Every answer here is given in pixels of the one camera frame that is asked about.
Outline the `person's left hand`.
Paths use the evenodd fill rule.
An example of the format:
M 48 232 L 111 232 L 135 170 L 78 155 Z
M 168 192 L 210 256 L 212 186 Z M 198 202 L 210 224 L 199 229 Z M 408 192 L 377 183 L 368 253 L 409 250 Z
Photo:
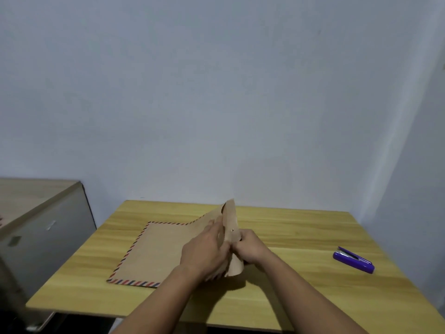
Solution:
M 207 252 L 207 226 L 187 242 L 181 251 L 179 266 L 186 269 L 195 281 L 201 283 L 225 270 L 229 256 L 224 261 L 212 261 Z

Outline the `person's right hand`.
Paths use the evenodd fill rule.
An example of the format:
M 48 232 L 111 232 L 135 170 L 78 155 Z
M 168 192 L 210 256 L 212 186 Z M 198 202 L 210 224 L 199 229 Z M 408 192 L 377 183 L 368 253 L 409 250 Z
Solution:
M 251 230 L 251 257 L 239 257 L 248 264 L 262 267 L 274 253 L 260 240 L 256 233 Z

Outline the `brown striped-edge paper envelope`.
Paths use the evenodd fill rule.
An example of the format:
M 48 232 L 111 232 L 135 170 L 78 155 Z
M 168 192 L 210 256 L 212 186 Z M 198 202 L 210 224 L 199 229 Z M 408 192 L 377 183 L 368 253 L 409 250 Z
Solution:
M 234 199 L 189 223 L 148 222 L 106 282 L 157 288 L 180 264 L 183 246 L 202 232 L 211 219 L 218 218 L 222 218 L 225 227 L 225 240 L 231 244 L 239 241 Z

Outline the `person's right forearm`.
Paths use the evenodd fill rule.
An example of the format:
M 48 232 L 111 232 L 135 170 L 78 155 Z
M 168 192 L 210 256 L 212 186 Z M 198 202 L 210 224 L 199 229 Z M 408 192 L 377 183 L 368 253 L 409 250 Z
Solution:
M 368 334 L 270 250 L 244 260 L 264 271 L 298 334 Z

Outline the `person's left forearm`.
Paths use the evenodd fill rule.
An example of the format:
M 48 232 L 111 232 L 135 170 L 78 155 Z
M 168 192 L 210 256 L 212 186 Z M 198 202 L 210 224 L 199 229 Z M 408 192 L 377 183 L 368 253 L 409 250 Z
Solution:
M 111 334 L 171 334 L 193 291 L 209 272 L 180 264 Z

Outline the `purple stapler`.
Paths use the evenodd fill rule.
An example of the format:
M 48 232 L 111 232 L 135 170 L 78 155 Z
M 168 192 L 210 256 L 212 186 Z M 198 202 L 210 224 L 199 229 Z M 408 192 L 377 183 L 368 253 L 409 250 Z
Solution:
M 338 262 L 368 274 L 373 274 L 375 271 L 375 266 L 372 262 L 340 246 L 333 252 L 332 257 Z

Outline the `grey cabinet with wooden top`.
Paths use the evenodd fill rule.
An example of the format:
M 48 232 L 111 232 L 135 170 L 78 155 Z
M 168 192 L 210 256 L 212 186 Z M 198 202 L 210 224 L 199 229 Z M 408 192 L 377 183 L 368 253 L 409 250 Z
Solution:
M 0 178 L 0 314 L 42 331 L 55 312 L 26 303 L 96 230 L 80 181 Z

